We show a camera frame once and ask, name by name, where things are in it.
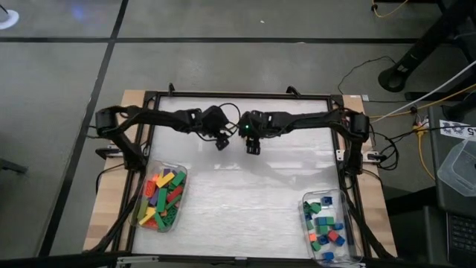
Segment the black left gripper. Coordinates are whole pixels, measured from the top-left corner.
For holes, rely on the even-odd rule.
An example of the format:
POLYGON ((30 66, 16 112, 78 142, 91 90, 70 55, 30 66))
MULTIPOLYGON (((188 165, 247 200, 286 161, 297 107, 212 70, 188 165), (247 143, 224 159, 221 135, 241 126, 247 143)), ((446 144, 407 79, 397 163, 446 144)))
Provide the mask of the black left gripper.
POLYGON ((222 138, 220 136, 218 136, 218 134, 220 134, 221 130, 224 130, 224 128, 219 129, 219 130, 210 130, 210 129, 204 127, 203 124, 202 124, 201 128, 198 130, 198 133, 202 134, 202 135, 208 135, 210 137, 217 136, 216 137, 216 148, 217 148, 218 151, 221 151, 229 145, 229 136, 228 135, 224 134, 222 136, 222 138))

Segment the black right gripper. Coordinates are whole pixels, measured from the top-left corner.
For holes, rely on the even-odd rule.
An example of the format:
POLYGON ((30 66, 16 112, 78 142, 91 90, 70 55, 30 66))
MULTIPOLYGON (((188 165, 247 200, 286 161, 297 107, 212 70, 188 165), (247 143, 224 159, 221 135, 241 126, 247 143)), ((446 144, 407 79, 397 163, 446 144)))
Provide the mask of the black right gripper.
POLYGON ((268 135, 265 127, 262 124, 242 124, 239 126, 239 136, 246 139, 246 153, 247 154, 260 154, 260 140, 259 138, 265 138, 268 135))

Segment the yellow brick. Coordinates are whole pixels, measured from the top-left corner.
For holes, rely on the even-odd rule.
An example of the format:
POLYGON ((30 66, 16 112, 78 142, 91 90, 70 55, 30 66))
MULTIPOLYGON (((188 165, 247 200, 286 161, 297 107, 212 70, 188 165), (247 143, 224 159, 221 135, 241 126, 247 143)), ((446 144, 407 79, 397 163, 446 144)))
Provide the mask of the yellow brick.
POLYGON ((167 173, 166 175, 159 174, 155 183, 158 188, 163 188, 167 183, 169 183, 175 177, 174 173, 167 173))

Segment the red long block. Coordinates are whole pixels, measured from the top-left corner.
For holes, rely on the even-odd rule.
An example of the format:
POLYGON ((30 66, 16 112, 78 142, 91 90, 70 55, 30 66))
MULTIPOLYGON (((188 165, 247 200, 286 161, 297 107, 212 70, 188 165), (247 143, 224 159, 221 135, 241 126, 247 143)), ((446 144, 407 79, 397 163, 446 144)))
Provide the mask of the red long block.
POLYGON ((174 188, 171 192, 167 195, 167 201, 172 202, 176 197, 180 196, 183 192, 183 187, 180 185, 177 188, 174 188))

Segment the green brick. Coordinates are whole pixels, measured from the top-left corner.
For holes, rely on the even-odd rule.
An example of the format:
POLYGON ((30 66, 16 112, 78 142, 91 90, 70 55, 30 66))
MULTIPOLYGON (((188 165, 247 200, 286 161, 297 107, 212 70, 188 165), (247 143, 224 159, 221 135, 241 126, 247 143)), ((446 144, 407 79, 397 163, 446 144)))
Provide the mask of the green brick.
POLYGON ((167 215, 162 217, 162 220, 164 221, 166 226, 171 226, 174 223, 177 211, 178 209, 175 206, 167 209, 167 215))

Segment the black stand base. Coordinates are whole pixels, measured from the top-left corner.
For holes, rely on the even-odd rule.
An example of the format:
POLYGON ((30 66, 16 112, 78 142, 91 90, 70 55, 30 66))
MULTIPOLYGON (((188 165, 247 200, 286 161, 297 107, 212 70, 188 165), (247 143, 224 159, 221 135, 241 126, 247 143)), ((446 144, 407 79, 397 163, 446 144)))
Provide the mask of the black stand base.
POLYGON ((454 0, 400 60, 379 74, 379 85, 389 92, 401 92, 417 67, 470 18, 475 8, 476 0, 454 0))

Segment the dark side cabinet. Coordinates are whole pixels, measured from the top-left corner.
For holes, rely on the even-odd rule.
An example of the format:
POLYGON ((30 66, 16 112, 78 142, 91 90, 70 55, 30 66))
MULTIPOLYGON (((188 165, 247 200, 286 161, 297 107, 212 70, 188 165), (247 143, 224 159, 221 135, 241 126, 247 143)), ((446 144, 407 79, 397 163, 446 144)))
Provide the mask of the dark side cabinet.
POLYGON ((437 171, 450 149, 465 139, 440 134, 439 120, 476 127, 476 112, 458 112, 453 106, 429 110, 431 148, 436 184, 386 202, 393 221, 398 256, 423 264, 457 267, 448 261, 447 213, 476 218, 476 197, 465 197, 442 182, 437 171))

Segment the white printed label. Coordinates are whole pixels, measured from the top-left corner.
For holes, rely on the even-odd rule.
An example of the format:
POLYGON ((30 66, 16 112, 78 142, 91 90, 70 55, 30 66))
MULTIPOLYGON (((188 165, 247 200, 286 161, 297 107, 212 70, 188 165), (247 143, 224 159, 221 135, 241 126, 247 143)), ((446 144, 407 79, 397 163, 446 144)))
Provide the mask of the white printed label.
POLYGON ((439 120, 440 134, 452 138, 476 138, 476 127, 456 121, 439 120))

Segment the clear plastic tub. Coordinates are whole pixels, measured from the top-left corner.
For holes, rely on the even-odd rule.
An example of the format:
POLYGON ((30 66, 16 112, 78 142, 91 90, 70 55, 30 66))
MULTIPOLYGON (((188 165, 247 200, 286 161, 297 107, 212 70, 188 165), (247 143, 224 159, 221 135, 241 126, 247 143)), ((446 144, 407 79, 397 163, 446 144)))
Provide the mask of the clear plastic tub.
POLYGON ((452 147, 437 175, 459 194, 476 197, 476 138, 467 138, 452 147))

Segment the dark grey stand foot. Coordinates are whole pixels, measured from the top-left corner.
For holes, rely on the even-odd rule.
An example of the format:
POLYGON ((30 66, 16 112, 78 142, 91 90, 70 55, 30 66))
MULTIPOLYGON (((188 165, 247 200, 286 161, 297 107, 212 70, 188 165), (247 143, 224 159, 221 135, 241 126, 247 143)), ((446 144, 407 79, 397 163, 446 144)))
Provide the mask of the dark grey stand foot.
POLYGON ((0 170, 10 170, 16 173, 26 173, 28 171, 28 168, 0 158, 0 170))

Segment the black keyboard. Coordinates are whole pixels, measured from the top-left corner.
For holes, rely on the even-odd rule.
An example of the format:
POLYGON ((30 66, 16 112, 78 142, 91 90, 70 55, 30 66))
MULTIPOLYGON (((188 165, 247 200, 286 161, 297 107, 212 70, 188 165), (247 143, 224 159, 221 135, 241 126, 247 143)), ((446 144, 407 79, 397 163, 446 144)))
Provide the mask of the black keyboard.
POLYGON ((447 213, 448 261, 476 268, 476 218, 447 213))

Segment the white round floor disc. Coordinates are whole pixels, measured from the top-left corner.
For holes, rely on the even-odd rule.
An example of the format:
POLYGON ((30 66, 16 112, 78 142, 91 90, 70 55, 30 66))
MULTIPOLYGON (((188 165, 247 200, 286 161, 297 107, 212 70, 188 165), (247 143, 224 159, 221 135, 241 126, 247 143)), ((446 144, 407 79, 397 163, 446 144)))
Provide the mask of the white round floor disc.
POLYGON ((19 14, 15 10, 0 8, 0 30, 13 27, 19 21, 19 14))

